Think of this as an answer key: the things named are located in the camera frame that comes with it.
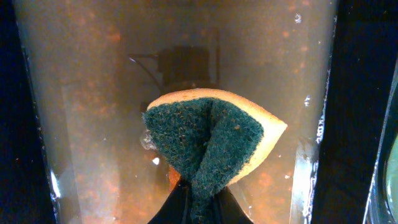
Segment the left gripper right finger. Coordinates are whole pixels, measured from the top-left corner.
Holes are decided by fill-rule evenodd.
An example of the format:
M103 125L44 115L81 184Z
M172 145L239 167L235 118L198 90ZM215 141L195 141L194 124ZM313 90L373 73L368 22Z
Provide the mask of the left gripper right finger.
M216 224L253 224L227 187L214 196L214 222Z

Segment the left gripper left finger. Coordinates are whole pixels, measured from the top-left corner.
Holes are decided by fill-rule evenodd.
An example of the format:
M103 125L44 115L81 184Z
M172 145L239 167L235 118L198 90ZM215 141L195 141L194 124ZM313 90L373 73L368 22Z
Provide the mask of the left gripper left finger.
M191 185L186 180L180 179L148 224L191 224L191 200Z

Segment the yellow green scrub sponge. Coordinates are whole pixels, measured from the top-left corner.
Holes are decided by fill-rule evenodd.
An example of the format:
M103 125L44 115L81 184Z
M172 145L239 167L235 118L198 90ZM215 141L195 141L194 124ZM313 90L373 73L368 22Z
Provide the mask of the yellow green scrub sponge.
M264 162L287 129L250 100L209 88L163 95L143 120L149 147L191 186L193 223L218 223L211 201Z

